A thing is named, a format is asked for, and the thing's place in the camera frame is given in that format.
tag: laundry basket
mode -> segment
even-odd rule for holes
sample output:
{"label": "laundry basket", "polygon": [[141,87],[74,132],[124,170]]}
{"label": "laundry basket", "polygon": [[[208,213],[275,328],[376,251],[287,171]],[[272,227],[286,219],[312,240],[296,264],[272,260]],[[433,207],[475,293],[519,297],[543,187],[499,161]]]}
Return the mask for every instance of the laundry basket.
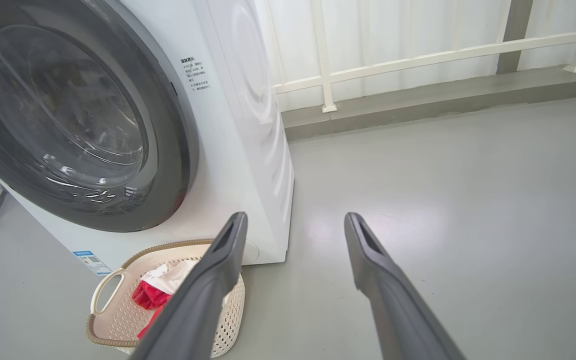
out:
{"label": "laundry basket", "polygon": [[[90,303],[86,333],[90,341],[101,346],[116,347],[132,354],[139,343],[137,334],[149,323],[155,310],[146,310],[133,300],[137,285],[148,271],[166,262],[173,265],[185,260],[198,261],[212,244],[212,239],[179,241],[147,248],[126,261],[121,268],[107,275],[94,290]],[[98,300],[104,286],[114,276],[121,276],[119,285],[100,310]],[[244,311],[246,289],[242,276],[231,290],[228,302],[219,315],[212,344],[211,358],[224,355],[237,340]]]}

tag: gray floor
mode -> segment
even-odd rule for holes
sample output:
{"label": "gray floor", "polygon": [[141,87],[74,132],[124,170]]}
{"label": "gray floor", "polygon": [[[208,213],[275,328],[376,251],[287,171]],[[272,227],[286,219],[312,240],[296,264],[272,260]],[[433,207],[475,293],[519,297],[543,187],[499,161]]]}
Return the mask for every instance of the gray floor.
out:
{"label": "gray floor", "polygon": [[[467,358],[576,358],[576,99],[290,144],[288,257],[243,270],[224,360],[380,358],[345,240],[362,214]],[[14,200],[0,216],[0,359],[123,359],[83,322],[99,280]]]}

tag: front-loading washing machine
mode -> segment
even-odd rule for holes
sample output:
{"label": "front-loading washing machine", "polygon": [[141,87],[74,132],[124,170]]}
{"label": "front-loading washing machine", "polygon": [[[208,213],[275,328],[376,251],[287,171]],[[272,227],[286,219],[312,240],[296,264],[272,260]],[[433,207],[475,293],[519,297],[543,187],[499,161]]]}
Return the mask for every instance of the front-loading washing machine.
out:
{"label": "front-loading washing machine", "polygon": [[252,0],[0,0],[0,181],[98,274],[239,211],[283,262],[294,179]]}

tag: red cloth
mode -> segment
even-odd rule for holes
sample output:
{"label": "red cloth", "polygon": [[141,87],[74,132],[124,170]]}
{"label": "red cloth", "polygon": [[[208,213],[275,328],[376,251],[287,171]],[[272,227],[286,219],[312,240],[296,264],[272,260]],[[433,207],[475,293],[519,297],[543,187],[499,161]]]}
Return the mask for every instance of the red cloth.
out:
{"label": "red cloth", "polygon": [[132,293],[132,300],[146,310],[160,308],[168,302],[170,297],[170,294],[157,289],[146,281],[141,281]]}
{"label": "red cloth", "polygon": [[164,310],[164,307],[165,307],[165,305],[159,306],[159,308],[152,315],[150,321],[148,322],[148,325],[146,325],[146,327],[142,328],[142,330],[139,331],[139,333],[137,334],[137,338],[139,338],[139,340],[141,340],[144,337],[144,335],[146,335],[146,332],[148,332],[148,329],[150,329],[151,326],[153,324],[155,324],[155,321],[157,320],[157,318],[162,313],[162,310]]}

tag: metal railing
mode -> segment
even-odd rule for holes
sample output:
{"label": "metal railing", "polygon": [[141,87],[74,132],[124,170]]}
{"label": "metal railing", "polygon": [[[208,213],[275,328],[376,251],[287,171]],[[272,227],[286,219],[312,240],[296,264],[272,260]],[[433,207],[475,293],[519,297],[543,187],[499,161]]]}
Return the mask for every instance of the metal railing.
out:
{"label": "metal railing", "polygon": [[[318,63],[320,68],[320,75],[298,79],[293,81],[284,82],[274,85],[277,94],[298,91],[301,89],[308,89],[312,87],[322,86],[324,105],[323,112],[334,112],[337,107],[333,100],[331,84],[344,82],[346,80],[364,78],[366,76],[379,75],[390,73],[392,71],[400,71],[404,69],[418,68],[422,66],[429,66],[432,64],[441,64],[445,62],[452,62],[455,60],[470,59],[476,57],[484,57],[486,55],[496,55],[501,53],[510,53],[513,51],[522,51],[528,49],[546,48],[549,46],[557,46],[564,44],[576,43],[576,31],[565,32],[562,34],[554,34],[548,36],[538,36],[524,39],[517,39],[512,41],[503,41],[506,30],[506,23],[508,21],[508,13],[512,0],[503,0],[503,7],[501,11],[500,25],[497,30],[496,43],[489,43],[486,45],[461,47],[460,34],[462,32],[462,14],[464,10],[464,0],[456,0],[457,11],[455,12],[455,35],[452,43],[452,50],[436,52],[434,54],[418,55],[408,57],[405,59],[398,59],[387,61],[383,63],[371,64],[368,66],[361,66],[350,68],[342,71],[330,71],[329,65],[329,50],[326,43],[326,29],[324,25],[324,14],[322,7],[322,0],[311,0],[312,13],[314,20],[315,38],[318,53]],[[370,0],[363,0],[366,2],[365,6],[370,6]],[[414,22],[416,20],[416,7],[414,0],[410,1],[409,21],[411,28],[414,29]],[[546,23],[552,20],[552,11],[548,11],[546,15]],[[272,14],[269,14],[270,32],[274,40],[274,50],[277,50],[277,35],[275,33],[274,19]],[[410,32],[410,44],[414,44],[414,32]],[[407,54],[412,54],[414,51],[409,48]],[[282,70],[281,57],[279,57],[279,70]],[[576,73],[576,50],[574,51],[573,61],[564,68],[565,71]]]}

